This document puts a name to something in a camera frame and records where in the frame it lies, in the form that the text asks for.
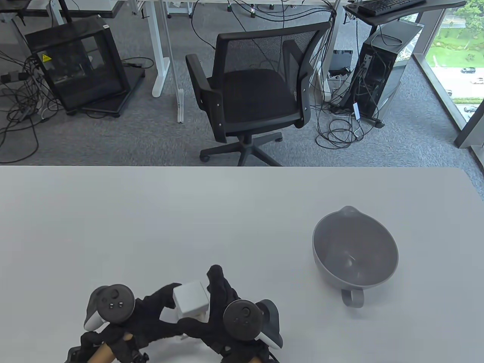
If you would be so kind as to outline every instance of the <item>grass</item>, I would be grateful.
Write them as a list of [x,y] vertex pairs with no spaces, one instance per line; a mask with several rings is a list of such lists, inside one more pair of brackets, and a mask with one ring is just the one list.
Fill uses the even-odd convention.
[[484,67],[484,34],[474,39],[465,28],[441,29],[426,56],[431,67],[436,66],[434,56],[440,67]]
[[482,98],[453,98],[452,101],[456,105],[479,105],[483,99]]

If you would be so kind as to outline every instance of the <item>chair seat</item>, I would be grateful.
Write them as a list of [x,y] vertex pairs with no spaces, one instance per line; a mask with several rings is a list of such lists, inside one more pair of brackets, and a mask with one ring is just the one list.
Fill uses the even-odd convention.
[[276,71],[249,69],[224,74],[224,116],[227,124],[299,117],[294,94]]

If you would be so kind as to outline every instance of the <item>gray bowl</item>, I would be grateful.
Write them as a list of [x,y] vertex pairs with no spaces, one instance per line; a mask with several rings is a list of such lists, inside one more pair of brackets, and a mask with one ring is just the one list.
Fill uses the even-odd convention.
[[398,265],[392,235],[350,206],[319,221],[313,233],[313,255],[324,279],[341,289],[343,302],[350,307],[362,307],[363,290],[387,281]]

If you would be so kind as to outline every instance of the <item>bowl handle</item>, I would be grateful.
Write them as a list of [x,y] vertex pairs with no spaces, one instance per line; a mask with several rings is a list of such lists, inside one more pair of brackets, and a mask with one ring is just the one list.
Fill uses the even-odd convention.
[[356,308],[363,306],[363,290],[341,290],[341,297],[346,306]]

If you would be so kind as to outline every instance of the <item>car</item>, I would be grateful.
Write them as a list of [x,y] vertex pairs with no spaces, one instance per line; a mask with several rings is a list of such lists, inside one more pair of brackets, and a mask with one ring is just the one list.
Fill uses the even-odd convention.
[[474,67],[466,67],[460,70],[461,73],[476,73],[476,69]]
[[484,84],[484,78],[477,77],[476,79],[471,81],[472,84]]
[[476,110],[477,110],[477,107],[476,106],[466,106],[466,107],[464,107],[464,112],[472,112],[472,113],[474,113],[474,112],[476,112]]

